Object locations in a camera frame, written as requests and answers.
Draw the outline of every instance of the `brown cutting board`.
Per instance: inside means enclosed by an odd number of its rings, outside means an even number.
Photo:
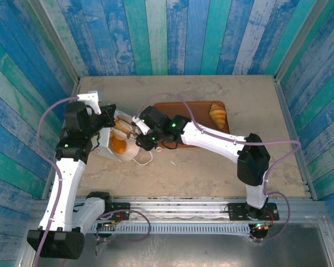
[[[214,129],[220,132],[224,132],[226,134],[230,133],[229,125],[228,125],[228,116],[226,115],[225,118],[225,125],[224,128],[219,129],[212,118],[209,115],[210,108],[212,107],[212,103],[217,103],[225,108],[225,105],[223,102],[220,101],[191,101],[187,102],[188,106],[190,107],[195,120],[197,123],[208,127],[210,129]],[[161,113],[167,115],[170,119],[172,119],[175,115],[182,115],[185,117],[190,118],[189,112],[184,106],[182,102],[164,102],[164,103],[156,103],[154,105]],[[174,143],[165,143],[166,145],[170,147],[174,147]],[[193,147],[188,145],[178,145],[178,148],[183,147]]]

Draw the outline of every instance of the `blue wooden wall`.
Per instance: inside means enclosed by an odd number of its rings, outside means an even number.
[[[50,166],[38,155],[42,113],[73,88],[27,0],[0,0],[0,267],[14,266],[34,200]],[[42,148],[50,158],[64,107],[49,114]]]
[[[275,74],[315,0],[41,0],[78,76]]]
[[[334,0],[329,0],[281,85],[318,199],[334,221]]]

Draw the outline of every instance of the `purple cable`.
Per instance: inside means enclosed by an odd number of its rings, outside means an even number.
[[[278,194],[278,195],[281,195],[283,198],[284,198],[284,200],[286,201],[286,204],[287,204],[287,218],[286,218],[286,222],[284,223],[284,226],[283,226],[283,228],[277,233],[277,234],[275,234],[274,236],[271,236],[270,238],[255,238],[251,233],[250,233],[250,237],[252,238],[252,239],[254,239],[255,241],[264,241],[264,240],[266,240],[266,241],[268,241],[268,240],[272,240],[272,239],[275,239],[275,238],[277,238],[277,237],[279,237],[280,236],[280,234],[281,233],[283,233],[284,231],[285,231],[285,229],[286,229],[286,227],[287,227],[287,225],[288,225],[288,223],[289,223],[289,218],[291,217],[291,207],[290,207],[290,205],[289,205],[289,201],[288,201],[288,199],[287,199],[287,197],[284,195],[284,194],[282,194],[281,192],[278,192],[278,191],[273,191],[273,192],[270,192],[270,193],[268,193],[269,195],[274,195],[274,194]]]
[[[141,238],[137,238],[137,239],[120,239],[120,238],[114,238],[113,241],[119,241],[119,242],[140,242],[140,241],[143,241],[143,240],[145,240],[146,238],[149,237],[150,232],[151,232],[151,228],[152,228],[151,227],[151,223],[150,223],[149,219],[144,214],[142,214],[141,212],[139,212],[137,210],[130,210],[130,209],[113,210],[113,211],[110,211],[110,212],[107,212],[105,214],[100,215],[97,219],[102,218],[102,217],[107,217],[107,216],[109,216],[111,214],[119,213],[119,212],[137,213],[137,214],[139,214],[141,217],[143,217],[147,221],[147,223],[149,224],[149,227],[148,227],[147,233],[143,237],[141,237]]]
[[[50,230],[50,227],[51,227],[51,224],[52,224],[52,220],[53,220],[53,217],[55,215],[55,212],[56,212],[56,209],[57,209],[57,205],[58,205],[58,202],[60,200],[60,196],[61,196],[61,191],[62,191],[62,174],[61,174],[61,171],[60,171],[60,168],[58,168],[57,164],[55,164],[52,160],[50,160],[48,157],[46,157],[42,150],[41,150],[41,144],[40,144],[40,139],[41,139],[41,128],[42,128],[42,124],[45,120],[45,117],[47,116],[47,114],[53,110],[56,106],[58,106],[59,104],[61,103],[64,103],[64,102],[68,102],[68,101],[71,101],[71,100],[78,100],[79,98],[76,96],[76,97],[68,97],[68,98],[65,98],[65,99],[62,99],[62,100],[59,100],[58,102],[54,103],[52,106],[50,106],[42,115],[41,119],[40,119],[40,122],[38,124],[38,129],[37,129],[37,148],[38,148],[38,153],[40,153],[41,157],[46,160],[49,164],[52,165],[53,168],[55,168],[56,172],[57,172],[57,175],[58,175],[58,192],[57,192],[57,197],[55,199],[55,203],[53,204],[53,208],[52,208],[52,211],[51,211],[51,214],[50,214],[50,218],[48,220],[48,224],[46,226],[46,229],[45,229],[45,232],[43,233],[43,237],[40,241],[40,244],[37,248],[37,252],[36,252],[36,255],[35,255],[35,267],[38,267],[38,262],[40,260],[40,254],[41,254],[41,250],[42,250],[42,247],[43,247],[43,244],[45,243],[45,240],[46,240],[46,237],[47,237],[47,234],[48,234],[48,231]]]
[[[169,95],[169,96],[174,96],[176,98],[178,98],[184,105],[185,107],[187,108],[188,112],[189,112],[189,115],[190,115],[190,118],[191,120],[193,121],[193,124],[195,125],[195,127],[201,131],[203,134],[206,134],[206,135],[209,135],[209,136],[212,136],[212,137],[215,137],[215,138],[218,138],[218,139],[221,139],[221,140],[224,140],[224,141],[228,141],[228,142],[232,142],[234,144],[239,144],[239,145],[249,145],[249,146],[265,146],[265,145],[280,145],[280,144],[295,144],[297,145],[297,147],[295,149],[293,149],[291,152],[285,154],[283,157],[281,157],[279,160],[277,160],[275,163],[273,163],[271,165],[271,167],[267,170],[266,172],[266,175],[265,175],[265,182],[264,182],[264,186],[263,186],[263,192],[265,193],[265,195],[267,194],[266,193],[266,186],[267,186],[267,182],[268,182],[268,176],[269,174],[271,173],[271,171],[278,165],[280,164],[282,161],[284,161],[285,159],[289,158],[290,156],[292,156],[294,153],[296,153],[297,150],[299,150],[301,148],[301,143],[299,141],[296,141],[296,140],[283,140],[283,141],[272,141],[272,142],[243,142],[243,141],[235,141],[233,139],[230,139],[230,138],[227,138],[227,137],[223,137],[223,136],[219,136],[219,135],[216,135],[214,133],[211,133],[211,132],[208,132],[208,131],[205,131],[203,128],[201,128],[199,126],[199,124],[196,122],[195,118],[194,118],[194,115],[190,109],[190,107],[188,106],[188,104],[179,96],[179,95],[176,95],[175,93],[168,93],[168,92],[163,92],[163,93],[157,93],[151,97],[149,97],[141,106],[140,108],[138,109],[136,115],[135,115],[135,118],[138,117],[138,115],[140,114],[140,112],[142,111],[143,107],[148,103],[150,102],[152,99],[156,98],[156,97],[159,97],[159,96],[164,96],[164,95]]]

